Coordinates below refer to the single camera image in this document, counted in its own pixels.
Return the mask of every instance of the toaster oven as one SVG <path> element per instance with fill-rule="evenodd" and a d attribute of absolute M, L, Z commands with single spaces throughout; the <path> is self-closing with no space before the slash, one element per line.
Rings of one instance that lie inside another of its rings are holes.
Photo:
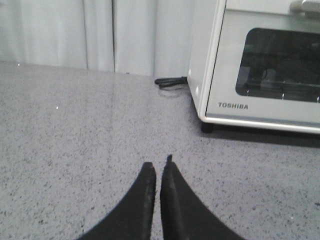
<path fill-rule="evenodd" d="M 320 134 L 320 0 L 197 1 L 187 82 L 208 124 Z"/>

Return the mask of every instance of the oven handle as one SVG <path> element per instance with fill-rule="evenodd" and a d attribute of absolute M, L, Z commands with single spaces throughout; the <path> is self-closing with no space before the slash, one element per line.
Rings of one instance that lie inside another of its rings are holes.
<path fill-rule="evenodd" d="M 294 13 L 316 13 L 320 14 L 320 0 L 295 0 L 290 5 Z"/>

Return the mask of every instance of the black cord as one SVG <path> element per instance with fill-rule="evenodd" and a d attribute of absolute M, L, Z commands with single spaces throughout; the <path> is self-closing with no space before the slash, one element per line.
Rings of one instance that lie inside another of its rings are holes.
<path fill-rule="evenodd" d="M 154 80 L 154 83 L 159 86 L 159 88 L 167 88 L 179 84 L 188 84 L 187 77 L 170 77 L 170 78 L 158 78 Z"/>

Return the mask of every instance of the granite countertop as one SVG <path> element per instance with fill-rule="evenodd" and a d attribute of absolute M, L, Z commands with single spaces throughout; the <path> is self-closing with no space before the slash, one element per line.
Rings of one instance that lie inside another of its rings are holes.
<path fill-rule="evenodd" d="M 0 61 L 0 239 L 72 240 L 168 154 L 204 204 L 247 239 L 320 239 L 320 138 L 200 131 L 187 85 Z"/>

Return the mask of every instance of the glass window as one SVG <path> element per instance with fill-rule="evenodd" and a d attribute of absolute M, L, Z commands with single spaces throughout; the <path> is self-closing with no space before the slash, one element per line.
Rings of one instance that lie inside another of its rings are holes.
<path fill-rule="evenodd" d="M 235 90 L 242 96 L 319 102 L 320 34 L 252 29 Z"/>

